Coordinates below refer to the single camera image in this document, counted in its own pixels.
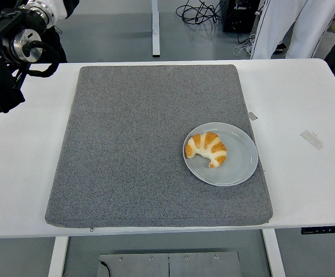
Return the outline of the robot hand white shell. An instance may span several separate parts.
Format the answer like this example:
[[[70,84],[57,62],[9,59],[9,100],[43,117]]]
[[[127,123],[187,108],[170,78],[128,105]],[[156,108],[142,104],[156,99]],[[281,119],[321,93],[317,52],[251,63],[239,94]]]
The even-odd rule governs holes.
[[[50,8],[56,20],[70,17],[79,3],[79,0],[49,0]]]

